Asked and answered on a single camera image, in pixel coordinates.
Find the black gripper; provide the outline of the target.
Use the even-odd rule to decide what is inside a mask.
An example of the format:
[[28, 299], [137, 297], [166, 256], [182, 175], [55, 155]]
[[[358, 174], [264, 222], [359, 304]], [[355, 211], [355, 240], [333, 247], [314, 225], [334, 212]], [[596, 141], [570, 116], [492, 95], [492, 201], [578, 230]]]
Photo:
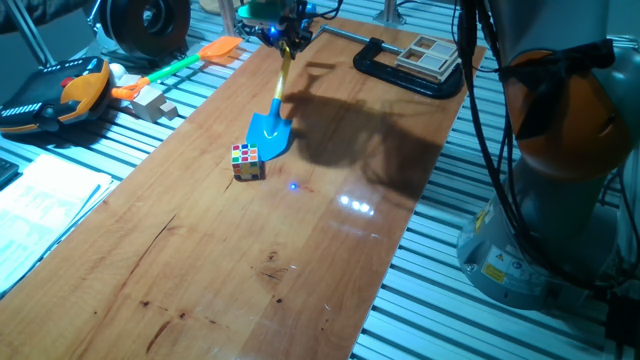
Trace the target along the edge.
[[282, 13], [276, 9], [253, 9], [253, 25], [244, 24], [242, 30], [269, 48], [278, 48], [280, 41], [288, 42], [292, 59], [304, 51], [312, 41], [313, 32], [303, 29], [306, 11], [297, 9]]

